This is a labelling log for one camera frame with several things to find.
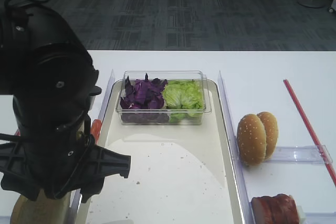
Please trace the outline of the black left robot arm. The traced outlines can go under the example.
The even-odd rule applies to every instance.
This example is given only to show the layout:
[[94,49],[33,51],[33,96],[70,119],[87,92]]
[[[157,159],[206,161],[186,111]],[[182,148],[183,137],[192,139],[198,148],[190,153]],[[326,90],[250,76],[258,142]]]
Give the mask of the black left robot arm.
[[13,97],[19,134],[1,135],[1,187],[35,201],[79,190],[97,195],[107,176],[127,178],[131,158],[96,144],[88,114],[99,72],[67,22],[41,1],[4,3],[1,94]]

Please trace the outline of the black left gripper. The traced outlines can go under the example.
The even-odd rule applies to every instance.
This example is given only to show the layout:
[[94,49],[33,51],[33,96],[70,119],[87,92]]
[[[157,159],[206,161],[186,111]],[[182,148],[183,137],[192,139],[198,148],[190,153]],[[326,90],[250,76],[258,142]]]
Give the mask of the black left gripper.
[[29,120],[14,109],[20,135],[2,134],[1,188],[35,201],[41,190],[61,199],[78,189],[82,202],[101,192],[107,176],[128,178],[131,157],[98,146],[88,110],[60,124]]

